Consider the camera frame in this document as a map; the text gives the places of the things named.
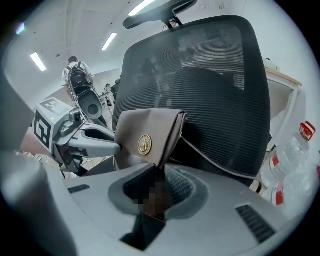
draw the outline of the ceiling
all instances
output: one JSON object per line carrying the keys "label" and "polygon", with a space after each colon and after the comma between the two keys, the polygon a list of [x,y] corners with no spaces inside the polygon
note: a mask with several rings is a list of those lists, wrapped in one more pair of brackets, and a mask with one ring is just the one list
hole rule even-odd
{"label": "ceiling", "polygon": [[[161,21],[125,29],[123,21],[143,0],[47,0],[25,22],[25,30],[6,51],[2,66],[13,88],[33,108],[60,89],[68,58],[77,56],[94,74],[121,69],[124,54],[133,44],[163,30]],[[169,0],[156,0],[143,11]],[[240,15],[244,0],[198,0],[181,13],[182,23],[213,16]],[[101,51],[111,33],[118,35]],[[30,58],[37,52],[47,68],[41,72]]]}

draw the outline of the beige handbag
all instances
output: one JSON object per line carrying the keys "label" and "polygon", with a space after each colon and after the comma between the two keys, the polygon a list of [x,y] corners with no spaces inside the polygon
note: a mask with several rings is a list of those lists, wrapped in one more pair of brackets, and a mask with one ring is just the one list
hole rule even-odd
{"label": "beige handbag", "polygon": [[149,108],[122,112],[115,132],[121,152],[114,156],[116,170],[141,163],[162,168],[175,149],[186,122],[186,112]]}

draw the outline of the black mesh backrest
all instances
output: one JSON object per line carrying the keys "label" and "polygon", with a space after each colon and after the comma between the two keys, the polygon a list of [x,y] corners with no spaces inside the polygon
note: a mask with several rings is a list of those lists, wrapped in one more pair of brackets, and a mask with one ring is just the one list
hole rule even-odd
{"label": "black mesh backrest", "polygon": [[[212,17],[133,45],[124,56],[113,129],[123,111],[145,108],[185,110],[187,140],[219,164],[256,175],[268,144],[270,98],[250,23]],[[219,173],[183,141],[172,157]]]}

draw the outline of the gold logo emblem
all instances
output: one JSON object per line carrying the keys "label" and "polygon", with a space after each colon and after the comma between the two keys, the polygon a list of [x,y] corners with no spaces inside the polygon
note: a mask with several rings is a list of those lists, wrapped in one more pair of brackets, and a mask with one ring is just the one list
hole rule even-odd
{"label": "gold logo emblem", "polygon": [[142,135],[138,142],[138,151],[141,155],[145,156],[149,154],[152,147],[152,141],[150,136]]}

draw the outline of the black backpack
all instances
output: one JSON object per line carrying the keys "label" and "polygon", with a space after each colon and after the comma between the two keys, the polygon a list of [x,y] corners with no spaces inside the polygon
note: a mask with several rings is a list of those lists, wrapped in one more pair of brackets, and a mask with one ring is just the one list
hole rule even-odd
{"label": "black backpack", "polygon": [[87,77],[86,71],[81,68],[82,62],[79,61],[78,65],[73,68],[67,66],[66,69],[69,70],[68,83],[73,87],[76,95],[88,90],[90,88],[90,82]]}

